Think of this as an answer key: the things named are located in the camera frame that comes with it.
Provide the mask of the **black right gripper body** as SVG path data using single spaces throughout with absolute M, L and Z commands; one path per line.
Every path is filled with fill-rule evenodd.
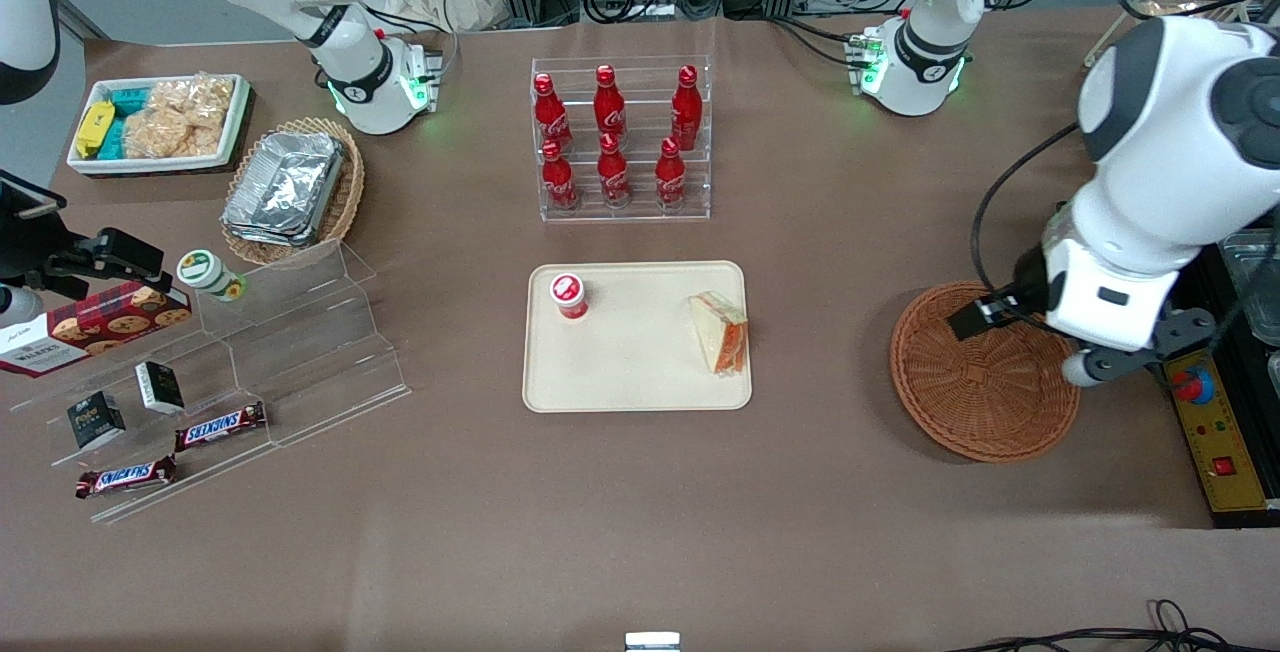
M 31 274 L 67 247 L 67 199 L 1 172 L 1 282 L 27 287 Z

